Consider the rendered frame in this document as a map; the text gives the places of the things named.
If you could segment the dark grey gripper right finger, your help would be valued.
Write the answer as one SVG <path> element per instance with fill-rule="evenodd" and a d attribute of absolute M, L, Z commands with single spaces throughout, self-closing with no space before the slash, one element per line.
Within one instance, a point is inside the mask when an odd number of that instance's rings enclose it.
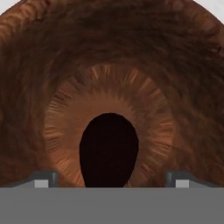
<path fill-rule="evenodd" d="M 165 186 L 171 188 L 217 187 L 216 184 L 199 180 L 187 171 L 168 171 L 165 174 L 165 179 Z"/>

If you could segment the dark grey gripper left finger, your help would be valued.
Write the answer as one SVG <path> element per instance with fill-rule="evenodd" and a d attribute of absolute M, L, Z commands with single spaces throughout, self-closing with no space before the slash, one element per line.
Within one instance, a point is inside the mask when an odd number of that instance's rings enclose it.
<path fill-rule="evenodd" d="M 53 188 L 59 186 L 56 171 L 35 171 L 30 177 L 6 185 L 20 188 Z"/>

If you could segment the dark avocado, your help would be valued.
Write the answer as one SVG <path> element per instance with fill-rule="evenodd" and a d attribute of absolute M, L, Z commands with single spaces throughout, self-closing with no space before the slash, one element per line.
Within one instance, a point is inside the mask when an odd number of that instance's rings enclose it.
<path fill-rule="evenodd" d="M 80 140 L 85 187 L 124 187 L 137 161 L 139 140 L 124 116 L 104 113 L 91 120 Z"/>

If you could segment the brown wooden bowl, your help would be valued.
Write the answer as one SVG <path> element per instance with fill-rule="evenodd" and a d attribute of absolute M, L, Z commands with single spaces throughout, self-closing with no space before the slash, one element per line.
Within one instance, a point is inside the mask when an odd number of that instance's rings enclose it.
<path fill-rule="evenodd" d="M 0 186 L 55 171 L 82 187 L 80 141 L 124 116 L 125 184 L 184 171 L 224 186 L 224 24 L 194 0 L 19 0 L 0 14 Z"/>

